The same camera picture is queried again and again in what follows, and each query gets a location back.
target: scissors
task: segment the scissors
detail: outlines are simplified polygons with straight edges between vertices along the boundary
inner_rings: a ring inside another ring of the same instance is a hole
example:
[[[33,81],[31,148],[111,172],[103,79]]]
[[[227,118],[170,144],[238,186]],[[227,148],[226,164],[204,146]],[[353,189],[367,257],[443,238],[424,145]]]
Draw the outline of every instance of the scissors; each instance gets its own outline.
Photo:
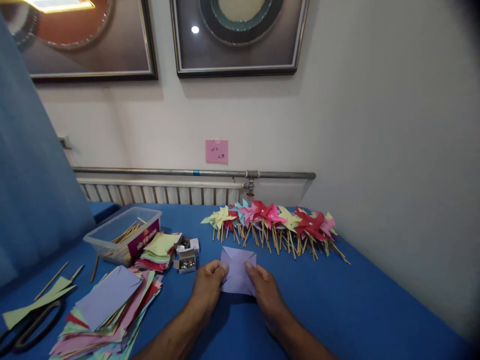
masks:
[[[82,265],[77,271],[75,271],[70,278],[72,282],[80,274],[84,267],[85,265]],[[39,326],[45,321],[45,319],[54,309],[56,309],[56,313],[50,322],[42,330],[40,330],[36,336],[29,340],[30,336],[39,328]],[[20,323],[22,327],[16,333],[15,337],[2,349],[0,349],[0,358],[8,354],[10,351],[15,354],[21,354],[33,348],[55,327],[62,317],[64,310],[65,296],[62,296],[54,302],[31,311]],[[0,336],[0,344],[8,337],[10,331],[11,330],[6,330]]]

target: white wall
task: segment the white wall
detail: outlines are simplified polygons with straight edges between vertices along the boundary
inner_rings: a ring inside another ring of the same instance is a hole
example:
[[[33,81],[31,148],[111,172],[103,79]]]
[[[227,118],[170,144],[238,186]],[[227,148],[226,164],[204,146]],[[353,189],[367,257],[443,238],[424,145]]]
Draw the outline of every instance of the white wall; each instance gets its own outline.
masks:
[[[168,2],[150,10],[159,82],[38,87],[72,164],[315,171],[302,203],[331,211],[363,254],[471,337],[480,62],[458,7],[311,0],[296,75],[182,81]],[[211,138],[229,140],[228,165],[205,163]]]

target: red label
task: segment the red label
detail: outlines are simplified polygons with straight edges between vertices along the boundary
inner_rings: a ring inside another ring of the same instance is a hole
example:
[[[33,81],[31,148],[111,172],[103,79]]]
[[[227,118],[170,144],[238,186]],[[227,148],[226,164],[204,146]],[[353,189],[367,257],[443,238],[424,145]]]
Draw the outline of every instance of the red label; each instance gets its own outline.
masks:
[[[147,227],[140,235],[138,235],[134,240],[128,244],[128,250],[130,251],[130,256],[132,260],[135,260],[142,253],[143,249],[147,244],[152,241],[155,234],[160,232],[159,221],[156,220],[152,225]]]

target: small box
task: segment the small box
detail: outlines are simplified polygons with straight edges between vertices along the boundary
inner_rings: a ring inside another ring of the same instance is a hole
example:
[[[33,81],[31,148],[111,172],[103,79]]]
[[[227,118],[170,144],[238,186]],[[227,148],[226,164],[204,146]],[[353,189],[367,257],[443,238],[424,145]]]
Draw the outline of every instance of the small box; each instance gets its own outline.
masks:
[[[197,270],[197,257],[195,249],[188,249],[178,253],[178,260],[173,261],[173,267],[179,274],[187,274]]]
[[[182,236],[173,244],[173,246],[177,253],[185,252],[189,249],[194,249],[195,254],[200,253],[200,242],[197,238],[191,239]]]

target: forearm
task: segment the forearm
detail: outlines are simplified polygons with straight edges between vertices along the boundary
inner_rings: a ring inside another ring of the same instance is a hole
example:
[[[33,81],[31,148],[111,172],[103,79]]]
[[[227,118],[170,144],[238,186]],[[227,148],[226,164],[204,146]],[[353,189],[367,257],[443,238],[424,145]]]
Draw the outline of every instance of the forearm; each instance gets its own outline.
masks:
[[[207,321],[188,303],[133,360],[186,359]]]
[[[276,337],[290,359],[335,359],[335,356],[303,327],[290,311],[280,320]]]

